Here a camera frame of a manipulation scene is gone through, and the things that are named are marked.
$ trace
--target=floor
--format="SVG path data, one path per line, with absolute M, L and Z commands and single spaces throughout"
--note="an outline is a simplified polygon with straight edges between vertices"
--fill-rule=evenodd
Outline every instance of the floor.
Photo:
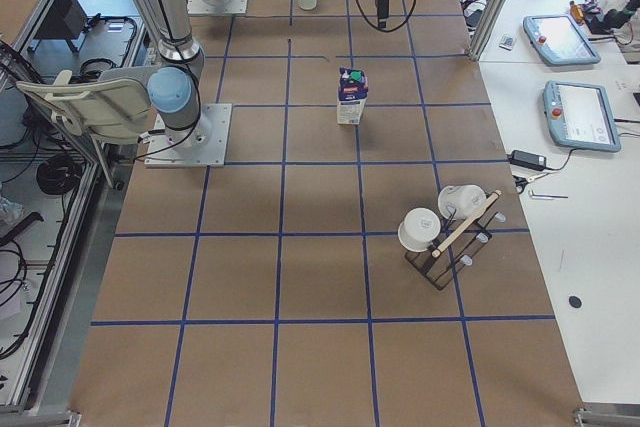
M 361 0 L 372 11 L 372 0 Z M 402 19 L 410 0 L 391 0 Z M 222 169 L 136 164 L 71 408 L 82 425 L 570 426 L 580 399 L 457 0 L 368 28 L 354 0 L 198 18 Z M 336 123 L 363 69 L 359 127 Z M 435 290 L 397 228 L 446 185 L 507 222 Z

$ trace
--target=white chair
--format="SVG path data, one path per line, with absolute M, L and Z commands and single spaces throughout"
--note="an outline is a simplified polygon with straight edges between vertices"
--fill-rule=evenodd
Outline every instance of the white chair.
M 70 134 L 88 134 L 109 187 L 115 183 L 101 142 L 127 145 L 145 132 L 151 106 L 143 84 L 130 78 L 69 84 L 71 71 L 63 70 L 52 85 L 16 82 L 16 87 L 51 111 L 51 120 Z

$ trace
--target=blue tape line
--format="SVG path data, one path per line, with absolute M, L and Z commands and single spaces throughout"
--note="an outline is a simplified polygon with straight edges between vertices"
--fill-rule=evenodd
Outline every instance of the blue tape line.
M 350 13 L 349 0 L 346 0 L 347 14 Z M 353 55 L 353 37 L 351 33 L 351 20 L 349 20 L 349 59 L 351 68 L 354 66 Z M 358 196 L 360 202 L 360 227 L 362 235 L 362 255 L 364 260 L 364 283 L 365 283 L 365 295 L 367 305 L 367 337 L 369 341 L 369 368 L 371 370 L 371 397 L 373 403 L 373 418 L 376 427 L 380 427 L 380 406 L 378 402 L 378 382 L 376 377 L 376 354 L 374 343 L 374 332 L 371 313 L 371 284 L 369 279 L 369 260 L 367 256 L 367 237 L 365 232 L 367 231 L 366 220 L 364 214 L 364 186 L 362 176 L 362 153 L 360 150 L 360 127 L 356 126 L 356 164 L 358 166 Z
M 244 19 L 287 19 L 289 16 L 288 15 L 268 15 L 268 16 L 264 16 L 264 15 L 245 15 L 243 16 Z M 292 16 L 294 19 L 310 19 L 312 17 L 309 16 L 309 14 L 293 14 Z M 321 18 L 321 19 L 341 19 L 347 17 L 347 15 L 344 14 L 314 14 L 313 18 Z M 348 17 L 354 17 L 354 18 L 360 18 L 360 14 L 349 14 Z M 428 17 L 464 17 L 464 15 L 462 15 L 462 13 L 429 13 L 429 14 L 419 14 L 419 13 L 414 13 L 412 15 L 412 17 L 414 18 L 428 18 Z M 402 14 L 389 14 L 389 18 L 390 19 L 394 19 L 394 18 L 400 18 L 403 19 L 404 15 Z
M 403 108 L 409 108 L 409 107 L 420 107 L 420 108 L 429 108 L 429 107 L 451 107 L 451 108 L 456 108 L 456 107 L 476 107 L 476 106 L 491 106 L 491 102 L 455 102 L 455 103 L 451 103 L 451 104 L 442 104 L 442 103 L 429 103 L 429 102 L 425 102 L 425 103 L 420 103 L 420 104 L 414 104 L 414 103 L 396 103 L 396 104 L 374 104 L 374 103 L 367 103 L 367 109 L 370 108 L 394 108 L 394 109 L 403 109 Z M 284 107 L 284 105 L 282 104 L 234 104 L 233 108 L 234 109 L 238 109 L 238 108 L 250 108 L 250 109 L 255 109 L 255 108 L 271 108 L 273 109 L 274 107 Z M 336 104 L 289 104 L 287 106 L 288 108 L 305 108 L 305 107 L 322 107 L 322 108 L 336 108 Z
M 365 55 L 336 55 L 336 59 L 447 59 L 451 57 L 467 57 L 467 54 L 438 54 L 438 55 L 393 55 L 393 54 L 365 54 Z
M 530 230 L 527 228 L 491 228 L 488 229 L 492 234 L 527 234 Z M 479 232 L 478 229 L 470 229 L 469 232 Z M 371 231 L 371 232 L 200 232 L 199 234 L 181 234 L 174 236 L 171 233 L 155 233 L 155 232 L 136 232 L 132 234 L 117 234 L 117 238 L 154 238 L 154 237 L 358 237 L 358 236 L 380 236 L 380 235 L 398 235 L 395 231 Z
M 114 237 L 119 239 L 137 237 L 193 237 L 195 232 L 116 232 Z
M 222 81 L 224 80 L 224 74 L 227 70 L 227 59 L 229 58 L 229 47 L 231 46 L 231 38 L 233 35 L 233 26 L 235 25 L 236 18 L 231 17 L 229 23 L 229 33 L 227 34 L 227 45 L 224 48 L 224 55 L 222 56 L 222 67 L 220 68 L 220 80 L 218 81 L 218 90 L 216 91 L 216 102 L 220 102 L 220 94 L 222 93 Z
M 284 199 L 285 199 L 285 181 L 286 181 L 286 160 L 287 160 L 287 134 L 289 129 L 289 91 L 291 89 L 291 39 L 287 39 L 287 81 L 285 91 L 285 108 L 284 108 L 284 131 L 282 139 L 282 171 L 280 173 L 280 212 L 278 219 L 278 260 L 276 266 L 276 293 L 274 317 L 275 325 L 273 327 L 273 359 L 271 367 L 271 411 L 269 414 L 269 425 L 275 427 L 276 422 L 276 394 L 278 388 L 278 341 L 280 330 L 278 322 L 280 320 L 280 292 L 282 280 L 282 242 L 284 232 Z
M 535 322 L 555 320 L 553 314 L 529 315 L 474 315 L 465 317 L 469 322 Z M 429 324 L 438 322 L 462 322 L 462 317 L 381 317 L 352 318 L 352 319 L 162 319 L 162 320 L 95 320 L 92 327 L 127 327 L 127 326 L 155 326 L 155 325 L 340 325 L 340 324 Z

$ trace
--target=grid line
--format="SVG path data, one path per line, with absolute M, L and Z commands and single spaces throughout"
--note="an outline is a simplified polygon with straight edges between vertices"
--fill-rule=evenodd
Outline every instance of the grid line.
M 420 108 L 429 108 L 429 107 L 475 107 L 475 106 L 491 106 L 491 102 L 456 102 L 455 104 L 442 104 L 442 103 L 429 103 L 425 102 L 424 104 L 413 104 L 413 103 L 397 103 L 397 104 L 375 104 L 375 103 L 367 103 L 367 109 L 371 108 L 381 108 L 381 107 L 393 107 L 393 108 L 407 108 L 407 107 L 420 107 Z M 282 104 L 234 104 L 233 108 L 243 108 L 243 107 L 284 107 Z M 290 104 L 287 105 L 288 108 L 303 108 L 303 107 L 326 107 L 326 108 L 334 108 L 335 104 Z
M 469 317 L 381 317 L 381 318 L 353 318 L 353 319 L 165 319 L 165 320 L 95 320 L 92 327 L 114 326 L 147 326 L 147 325 L 314 325 L 314 324 L 427 324 L 437 322 L 535 322 L 555 320 L 553 314 L 524 314 L 524 315 L 474 315 Z
M 273 326 L 273 360 L 271 371 L 271 407 L 269 413 L 269 425 L 275 427 L 276 425 L 276 395 L 278 388 L 278 341 L 279 341 L 279 320 L 280 320 L 280 293 L 281 293 L 281 281 L 282 281 L 282 243 L 284 236 L 284 200 L 285 200 L 285 183 L 286 183 L 286 160 L 287 160 L 287 134 L 289 126 L 289 109 L 287 104 L 289 102 L 289 89 L 291 87 L 291 39 L 287 39 L 287 77 L 285 87 L 285 108 L 284 108 L 284 129 L 282 139 L 282 169 L 280 173 L 280 212 L 278 219 L 278 257 L 276 266 L 276 292 L 275 292 L 275 307 L 274 307 L 274 326 Z
M 345 0 L 347 14 L 350 14 L 350 5 L 349 0 Z M 353 55 L 353 37 L 351 32 L 351 16 L 348 17 L 349 22 L 349 63 L 350 67 L 354 68 L 354 58 Z M 375 341 L 374 341 L 374 332 L 373 332 L 373 322 L 372 322 L 372 313 L 371 313 L 371 284 L 369 279 L 369 260 L 367 255 L 367 236 L 365 235 L 367 231 L 367 225 L 365 220 L 364 213 L 364 183 L 362 178 L 362 155 L 360 151 L 360 127 L 358 125 L 355 126 L 355 137 L 356 137 L 356 165 L 358 172 L 358 201 L 360 203 L 360 230 L 362 235 L 362 259 L 363 259 L 363 269 L 364 269 L 364 288 L 365 288 L 365 299 L 367 306 L 367 340 L 369 342 L 369 368 L 371 371 L 371 398 L 373 403 L 373 420 L 376 427 L 380 427 L 380 405 L 378 402 L 378 385 L 376 378 L 376 354 L 375 354 Z
M 492 234 L 528 234 L 529 229 L 488 229 Z M 478 229 L 469 229 L 469 232 L 480 232 Z M 116 234 L 117 238 L 138 238 L 138 237 L 373 237 L 373 236 L 396 236 L 395 231 L 371 231 L 371 232 L 129 232 Z

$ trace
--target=table surface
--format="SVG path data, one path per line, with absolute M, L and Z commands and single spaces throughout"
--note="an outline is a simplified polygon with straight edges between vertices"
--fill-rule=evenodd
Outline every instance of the table surface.
M 507 0 L 480 62 L 505 150 L 545 155 L 552 167 L 563 164 L 568 149 L 549 135 L 542 102 L 548 80 L 603 85 L 615 117 L 640 119 L 632 95 L 640 91 L 640 66 L 626 64 L 614 42 L 595 44 L 599 64 L 559 68 L 543 64 L 525 39 L 524 16 L 566 13 L 568 1 Z M 505 33 L 516 34 L 511 52 L 497 46 Z M 619 127 L 633 131 L 640 128 Z M 521 200 L 583 401 L 637 404 L 640 331 L 630 319 L 640 310 L 640 139 L 621 141 L 615 154 L 577 151 L 562 172 L 529 186 L 568 199 L 533 200 L 525 193 Z M 572 295 L 581 308 L 569 305 Z

